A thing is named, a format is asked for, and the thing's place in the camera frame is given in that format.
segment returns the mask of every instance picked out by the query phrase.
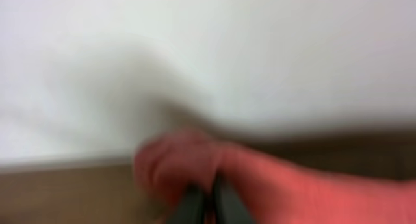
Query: wooden surface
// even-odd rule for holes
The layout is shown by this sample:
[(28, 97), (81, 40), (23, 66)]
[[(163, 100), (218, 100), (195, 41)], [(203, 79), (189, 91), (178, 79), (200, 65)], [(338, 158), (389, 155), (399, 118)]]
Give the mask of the wooden surface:
[[(407, 132), (280, 142), (265, 151), (312, 168), (402, 180), (416, 177), (415, 145)], [(135, 188), (129, 165), (0, 175), (0, 224), (141, 224), (159, 213)]]

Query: white surface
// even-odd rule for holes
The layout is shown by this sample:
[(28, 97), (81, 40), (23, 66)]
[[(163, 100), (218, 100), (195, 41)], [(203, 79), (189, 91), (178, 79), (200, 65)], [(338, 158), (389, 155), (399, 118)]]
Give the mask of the white surface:
[(416, 118), (416, 0), (0, 0), (0, 165)]

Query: red fabric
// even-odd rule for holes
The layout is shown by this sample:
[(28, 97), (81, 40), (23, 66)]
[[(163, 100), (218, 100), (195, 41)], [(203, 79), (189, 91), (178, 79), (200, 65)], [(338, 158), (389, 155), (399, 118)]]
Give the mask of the red fabric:
[(191, 182), (207, 191), (221, 172), (260, 224), (416, 223), (416, 183), (365, 179), (296, 166), (195, 130), (147, 144), (139, 184), (174, 205)]

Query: white backdrop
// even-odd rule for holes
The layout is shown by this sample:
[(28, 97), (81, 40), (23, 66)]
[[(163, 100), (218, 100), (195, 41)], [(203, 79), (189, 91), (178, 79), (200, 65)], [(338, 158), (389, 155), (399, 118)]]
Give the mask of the white backdrop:
[(0, 0), (0, 165), (416, 120), (416, 0)]

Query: black object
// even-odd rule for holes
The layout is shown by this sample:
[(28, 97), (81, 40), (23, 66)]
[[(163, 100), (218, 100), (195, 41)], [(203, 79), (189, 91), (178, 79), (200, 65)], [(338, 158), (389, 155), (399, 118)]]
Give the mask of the black object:
[(210, 196), (190, 186), (167, 224), (204, 224), (205, 214), (213, 209), (216, 224), (255, 224), (238, 193), (217, 176)]

